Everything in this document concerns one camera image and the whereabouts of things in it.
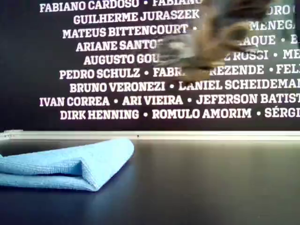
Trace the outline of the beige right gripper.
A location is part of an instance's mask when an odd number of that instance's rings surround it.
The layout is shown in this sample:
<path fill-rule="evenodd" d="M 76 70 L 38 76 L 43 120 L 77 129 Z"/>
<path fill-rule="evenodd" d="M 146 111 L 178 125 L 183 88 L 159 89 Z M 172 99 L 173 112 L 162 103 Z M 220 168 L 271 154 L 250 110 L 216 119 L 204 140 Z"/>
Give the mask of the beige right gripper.
<path fill-rule="evenodd" d="M 158 60 L 155 66 L 179 67 L 183 82 L 208 80 L 213 69 L 225 65 L 228 54 L 246 52 L 240 42 L 248 32 L 248 22 L 225 26 L 203 22 L 196 30 L 162 38 L 156 47 Z"/>

